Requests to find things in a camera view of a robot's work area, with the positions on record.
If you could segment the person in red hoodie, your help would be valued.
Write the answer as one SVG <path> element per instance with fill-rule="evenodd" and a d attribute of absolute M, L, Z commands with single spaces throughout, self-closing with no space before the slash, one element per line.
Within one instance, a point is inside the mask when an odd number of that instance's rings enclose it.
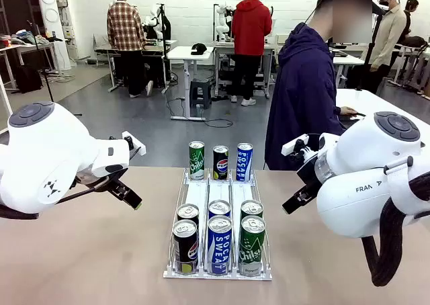
<path fill-rule="evenodd" d="M 236 6 L 232 21 L 235 66 L 231 102 L 236 103 L 241 95 L 242 106 L 256 104 L 254 82 L 263 56 L 265 37 L 271 29 L 270 10 L 260 0 L 243 0 Z"/>

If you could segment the person in beige jacket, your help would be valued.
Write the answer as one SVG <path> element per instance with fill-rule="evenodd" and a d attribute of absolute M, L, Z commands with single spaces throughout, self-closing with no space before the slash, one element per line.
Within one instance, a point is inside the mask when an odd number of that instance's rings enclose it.
<path fill-rule="evenodd" d="M 388 11 L 382 16 L 369 64 L 368 91 L 376 94 L 382 79 L 390 71 L 392 52 L 404 28 L 407 18 L 397 0 L 378 0 Z"/>

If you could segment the white standing desk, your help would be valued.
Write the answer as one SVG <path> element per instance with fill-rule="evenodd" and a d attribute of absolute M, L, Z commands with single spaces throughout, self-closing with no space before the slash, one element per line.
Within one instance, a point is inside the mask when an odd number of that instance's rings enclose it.
<path fill-rule="evenodd" d="M 197 55 L 192 54 L 195 50 L 192 49 L 191 46 L 177 46 L 174 49 L 170 50 L 167 54 L 167 58 L 169 60 L 181 60 L 183 62 L 183 76 L 184 76 L 184 89 L 185 89 L 185 104 L 182 105 L 184 108 L 182 116 L 171 116 L 172 120 L 182 120 L 182 121 L 191 121 L 191 122 L 205 122 L 206 119 L 203 117 L 191 117 L 190 111 L 190 85 L 191 81 L 189 79 L 189 65 L 193 65 L 193 73 L 197 72 L 197 63 L 203 60 L 208 60 L 214 48 L 209 46 L 203 54 Z"/>

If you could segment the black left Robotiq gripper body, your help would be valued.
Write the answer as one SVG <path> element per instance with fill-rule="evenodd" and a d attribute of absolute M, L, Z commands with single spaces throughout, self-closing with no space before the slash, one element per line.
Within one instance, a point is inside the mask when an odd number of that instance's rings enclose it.
<path fill-rule="evenodd" d="M 86 168 L 76 174 L 76 182 L 82 184 L 88 188 L 95 187 L 99 189 L 103 185 L 107 183 L 120 179 L 125 172 L 127 172 L 128 168 L 110 173 L 108 175 L 102 175 L 101 177 L 94 175 L 90 172 L 90 168 Z"/>

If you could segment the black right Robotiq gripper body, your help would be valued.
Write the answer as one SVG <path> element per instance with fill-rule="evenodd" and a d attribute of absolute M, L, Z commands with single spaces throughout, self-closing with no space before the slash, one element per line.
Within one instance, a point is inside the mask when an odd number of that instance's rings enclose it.
<path fill-rule="evenodd" d="M 297 170 L 297 175 L 304 183 L 302 189 L 308 193 L 317 193 L 320 189 L 320 181 L 316 176 L 314 164 L 315 162 L 307 162 Z"/>

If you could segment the person in purple hooded jacket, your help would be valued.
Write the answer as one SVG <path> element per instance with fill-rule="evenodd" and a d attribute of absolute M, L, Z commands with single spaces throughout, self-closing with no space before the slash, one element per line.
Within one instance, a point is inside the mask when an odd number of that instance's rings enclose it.
<path fill-rule="evenodd" d="M 303 134 L 341 135 L 335 68 L 328 41 L 344 36 L 372 0 L 318 0 L 308 22 L 299 23 L 279 52 L 264 161 L 272 171 L 296 171 L 282 146 Z"/>

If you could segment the black microphone stand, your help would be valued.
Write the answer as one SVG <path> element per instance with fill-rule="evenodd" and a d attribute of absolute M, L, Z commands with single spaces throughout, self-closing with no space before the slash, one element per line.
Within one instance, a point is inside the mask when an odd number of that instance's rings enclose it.
<path fill-rule="evenodd" d="M 36 39 L 36 35 L 33 33 L 33 23 L 30 20 L 27 20 L 27 23 L 28 23 L 28 25 L 29 25 L 29 27 L 31 29 L 31 33 L 33 35 L 33 39 L 34 39 L 35 46 L 36 46 L 36 51 L 39 54 L 40 59 L 43 61 L 42 51 L 39 49 L 38 43 L 37 43 L 37 39 Z M 48 89 L 50 100 L 51 100 L 51 102 L 54 102 L 54 98 L 53 98 L 53 95 L 52 95 L 52 91 L 51 91 L 51 88 L 50 88 L 50 84 L 49 84 L 49 81 L 48 81 L 48 77 L 47 77 L 45 68 L 43 66 L 43 62 L 42 62 L 42 75 L 44 76 L 44 80 L 45 80 L 45 84 L 46 84 L 47 89 Z M 76 116 L 76 117 L 82 117 L 83 116 L 83 114 L 73 114 L 73 115 Z"/>

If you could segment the clear white can dispenser rack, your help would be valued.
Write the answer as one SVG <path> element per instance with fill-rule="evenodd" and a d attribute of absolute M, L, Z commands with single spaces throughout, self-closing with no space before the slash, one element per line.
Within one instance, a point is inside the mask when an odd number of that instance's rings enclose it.
<path fill-rule="evenodd" d="M 250 281 L 271 281 L 270 244 L 266 236 L 261 248 L 261 260 L 259 272 L 254 276 L 245 276 L 239 269 L 239 239 L 240 239 L 240 218 L 241 206 L 245 201 L 261 202 L 257 177 L 254 171 L 251 172 L 250 181 L 237 181 L 235 172 L 230 170 L 227 180 L 214 180 L 211 178 L 212 170 L 205 171 L 202 180 L 193 180 L 189 177 L 189 170 L 183 171 L 181 186 L 175 207 L 184 204 L 193 204 L 199 210 L 199 248 L 197 266 L 189 273 L 183 273 L 179 269 L 179 260 L 176 259 L 174 248 L 174 237 L 170 236 L 169 255 L 167 258 L 167 268 L 163 272 L 164 278 L 169 279 L 217 279 L 217 280 L 250 280 Z M 224 200 L 230 204 L 230 219 L 232 228 L 232 246 L 230 248 L 230 259 L 226 267 L 226 273 L 215 275 L 210 268 L 208 260 L 208 219 L 209 203 L 216 200 Z"/>

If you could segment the white lab desk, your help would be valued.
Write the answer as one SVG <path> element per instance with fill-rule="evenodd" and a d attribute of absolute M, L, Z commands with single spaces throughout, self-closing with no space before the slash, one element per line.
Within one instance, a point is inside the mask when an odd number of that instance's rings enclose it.
<path fill-rule="evenodd" d="M 219 77 L 221 70 L 220 59 L 234 54 L 234 44 L 232 42 L 213 42 L 211 46 L 214 48 L 214 72 L 215 72 L 215 85 L 214 95 L 218 96 L 220 91 L 225 91 L 227 85 L 231 85 L 232 81 L 222 80 Z M 257 80 L 255 81 L 255 95 L 259 97 L 270 98 L 269 88 L 274 82 L 271 80 L 271 66 L 275 56 L 277 47 L 275 44 L 265 43 L 263 56 L 260 60 L 260 66 L 257 73 Z"/>
<path fill-rule="evenodd" d="M 339 88 L 341 79 L 342 77 L 347 76 L 349 67 L 363 65 L 365 61 L 350 54 L 344 53 L 339 49 L 331 48 L 331 53 L 333 54 L 333 64 L 335 67 L 335 84 L 336 88 Z"/>
<path fill-rule="evenodd" d="M 389 82 L 397 87 L 415 91 L 426 97 L 430 93 L 430 44 L 420 48 L 396 45 L 394 53 L 401 59 L 393 80 Z"/>
<path fill-rule="evenodd" d="M 176 43 L 177 40 L 168 40 L 164 44 L 165 47 L 163 47 L 161 46 L 160 42 L 150 40 L 143 50 L 143 57 L 151 57 L 153 59 L 156 58 L 160 60 L 160 65 L 163 69 L 163 82 L 161 83 L 161 86 L 159 88 L 161 89 L 162 94 L 165 94 L 169 86 L 173 84 L 173 82 L 170 81 L 171 63 L 167 58 L 167 54 L 170 52 L 170 50 L 174 49 L 174 45 Z M 117 88 L 122 87 L 124 85 L 123 80 L 118 77 L 114 61 L 115 58 L 120 58 L 120 53 L 116 49 L 113 49 L 106 42 L 101 45 L 97 45 L 96 42 L 94 42 L 94 44 L 94 52 L 96 54 L 97 61 L 96 65 L 99 65 L 99 57 L 101 55 L 105 55 L 107 57 L 107 63 L 110 71 L 110 80 L 112 83 L 111 87 L 108 89 L 108 92 L 111 93 L 112 91 L 115 91 Z"/>

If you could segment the white tower air conditioner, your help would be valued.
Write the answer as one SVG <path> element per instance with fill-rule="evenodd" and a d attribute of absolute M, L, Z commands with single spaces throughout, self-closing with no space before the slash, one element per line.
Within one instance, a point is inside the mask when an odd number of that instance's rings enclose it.
<path fill-rule="evenodd" d="M 54 41 L 54 52 L 57 59 L 57 67 L 61 71 L 70 70 L 71 63 L 60 21 L 57 0 L 39 0 L 39 4 L 45 33 L 48 37 L 56 38 Z"/>

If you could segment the tall black tripod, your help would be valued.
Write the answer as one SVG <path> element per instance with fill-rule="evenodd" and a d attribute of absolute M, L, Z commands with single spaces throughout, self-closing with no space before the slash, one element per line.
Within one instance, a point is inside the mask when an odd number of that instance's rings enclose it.
<path fill-rule="evenodd" d="M 365 77 L 367 76 L 368 71 L 370 69 L 370 57 L 372 55 L 372 51 L 376 43 L 376 37 L 380 27 L 380 23 L 382 21 L 382 17 L 385 14 L 385 11 L 381 9 L 379 6 L 379 0 L 376 0 L 376 3 L 372 1 L 372 13 L 376 16 L 376 22 L 373 29 L 372 41 L 369 43 L 368 51 L 365 57 L 363 73 L 361 74 L 361 80 L 359 81 L 359 84 L 356 88 L 358 91 L 363 90 L 363 81 L 365 80 Z"/>

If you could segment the blue Pocari Sweat can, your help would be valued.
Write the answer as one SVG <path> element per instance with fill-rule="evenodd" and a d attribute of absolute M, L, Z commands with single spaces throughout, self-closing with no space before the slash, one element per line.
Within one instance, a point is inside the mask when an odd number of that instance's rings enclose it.
<path fill-rule="evenodd" d="M 231 207 L 230 204 L 224 200 L 214 200 L 208 206 L 208 218 L 214 216 L 226 216 L 230 218 Z"/>
<path fill-rule="evenodd" d="M 226 275 L 230 261 L 232 223 L 223 215 L 208 221 L 208 271 L 212 275 Z"/>
<path fill-rule="evenodd" d="M 249 181 L 251 178 L 251 165 L 253 146 L 249 143 L 239 143 L 236 158 L 236 180 Z"/>

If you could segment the black Pepsi can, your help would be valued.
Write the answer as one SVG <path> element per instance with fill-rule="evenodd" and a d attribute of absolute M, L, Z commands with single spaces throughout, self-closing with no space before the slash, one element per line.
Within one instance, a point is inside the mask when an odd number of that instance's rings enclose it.
<path fill-rule="evenodd" d="M 226 180 L 228 177 L 228 147 L 218 145 L 213 148 L 213 178 Z"/>
<path fill-rule="evenodd" d="M 191 220 L 199 225 L 199 208 L 194 204 L 182 204 L 176 211 L 177 220 Z"/>
<path fill-rule="evenodd" d="M 198 266 L 198 228 L 192 220 L 179 220 L 173 226 L 175 264 L 178 272 L 193 274 Z"/>

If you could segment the person in plaid shirt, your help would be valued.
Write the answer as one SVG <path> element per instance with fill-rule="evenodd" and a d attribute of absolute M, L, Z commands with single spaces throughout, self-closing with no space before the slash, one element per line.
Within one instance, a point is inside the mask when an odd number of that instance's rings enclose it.
<path fill-rule="evenodd" d="M 153 81 L 148 79 L 142 51 L 145 37 L 138 10 L 127 0 L 116 0 L 107 11 L 107 36 L 112 48 L 122 57 L 131 98 L 145 92 L 151 95 Z"/>

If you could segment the green Chilsung cider can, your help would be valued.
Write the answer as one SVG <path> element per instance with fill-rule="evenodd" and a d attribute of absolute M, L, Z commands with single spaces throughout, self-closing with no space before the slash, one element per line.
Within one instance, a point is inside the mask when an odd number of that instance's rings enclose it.
<path fill-rule="evenodd" d="M 261 258 L 266 223 L 260 216 L 245 216 L 241 220 L 239 241 L 239 272 L 243 276 L 256 276 L 261 272 Z"/>
<path fill-rule="evenodd" d="M 241 204 L 241 220 L 247 216 L 263 217 L 263 204 L 256 200 L 246 200 Z"/>
<path fill-rule="evenodd" d="M 192 141 L 189 143 L 189 176 L 195 180 L 204 178 L 204 143 Z"/>

